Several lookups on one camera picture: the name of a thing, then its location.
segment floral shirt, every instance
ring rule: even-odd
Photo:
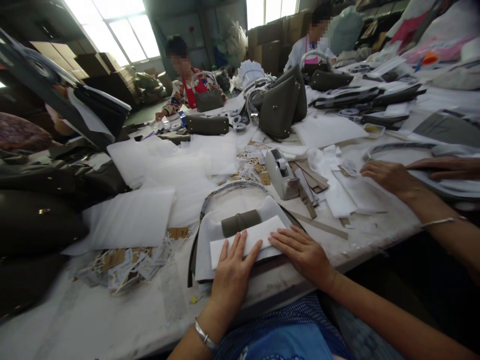
[[[52,145],[52,136],[24,118],[0,112],[0,149],[40,152]]]
[[[203,70],[192,67],[191,71],[193,74],[196,74],[196,73],[200,73]],[[193,85],[197,86],[200,83],[200,80],[207,87],[208,90],[217,89],[211,76],[200,75],[195,78]],[[187,97],[187,92],[185,91],[183,82],[181,80],[175,80],[172,84],[173,84],[173,91],[171,93],[170,101],[161,110],[161,112],[165,116],[171,116],[176,114],[182,107],[182,104],[184,104],[187,108],[190,109],[189,99]],[[219,88],[218,91],[220,91],[223,101],[227,101],[227,96],[224,94],[222,89]]]

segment worker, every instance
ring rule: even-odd
[[[272,232],[270,244],[310,283],[369,325],[406,359],[478,360],[455,340],[339,273],[316,241],[298,227],[290,227]],[[225,335],[247,295],[250,271],[262,246],[259,240],[244,259],[246,238],[246,230],[238,233],[230,250],[225,241],[210,299],[169,359],[354,359],[315,295]]]
[[[24,118],[0,112],[0,149],[9,152],[37,153],[57,146],[52,136]]]
[[[329,48],[329,39],[324,37],[330,20],[332,19],[332,10],[330,2],[318,6],[311,14],[311,22],[308,27],[308,34],[298,40],[291,48],[288,61],[283,72],[301,64],[302,57],[306,52],[317,49],[330,58],[330,64],[334,65],[337,57]],[[305,64],[318,64],[321,59],[317,55],[307,56]]]
[[[475,157],[423,159],[407,167],[394,162],[372,161],[360,172],[407,204],[422,224],[436,222],[425,226],[425,230],[461,262],[473,281],[480,285],[480,229],[407,171],[425,168],[435,169],[430,174],[432,180],[480,180],[480,159]]]
[[[191,88],[194,74],[200,73],[203,70],[192,67],[187,44],[179,35],[175,35],[167,41],[165,52],[173,68],[180,75],[181,80],[175,80],[172,83],[173,91],[170,101],[163,107],[161,112],[156,113],[155,120],[157,122],[166,116],[176,114],[182,105],[185,105],[189,109],[195,109],[197,107],[195,93],[201,94],[209,90],[218,90],[221,93],[223,101],[227,101],[227,96],[222,89],[217,89],[214,80],[209,76],[200,75],[196,77],[193,83],[195,92]]]

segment handbag handle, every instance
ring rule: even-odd
[[[214,74],[211,71],[200,71],[200,72],[197,72],[197,73],[193,74],[193,78],[191,79],[190,87],[193,90],[194,94],[196,94],[195,86],[194,86],[195,78],[199,77],[200,75],[210,76],[213,79],[213,83],[215,84],[216,89],[217,90],[219,89],[219,83],[217,82],[217,79],[215,78]]]
[[[305,59],[307,58],[307,56],[310,56],[310,55],[318,55],[320,56],[320,59],[321,60],[325,60],[325,62],[327,63],[328,65],[328,69],[330,70],[332,68],[332,64],[331,64],[331,60],[330,57],[324,53],[323,51],[320,51],[318,49],[313,49],[313,50],[310,50],[310,51],[307,51],[302,57],[301,57],[301,61],[300,61],[300,69],[303,69],[304,68],[304,65],[305,65]]]

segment white shirt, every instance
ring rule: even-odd
[[[309,43],[307,44],[307,37],[308,36],[302,37],[293,45],[283,72],[287,71],[290,67],[300,64],[305,53],[312,50],[312,46]],[[337,58],[329,48],[329,39],[327,37],[321,37],[320,40],[318,40],[316,43],[316,49],[324,52],[331,59]]]

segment pile of handbags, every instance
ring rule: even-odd
[[[61,160],[0,166],[0,318],[48,291],[68,260],[60,252],[89,233],[80,211],[127,190],[111,161],[97,171]]]

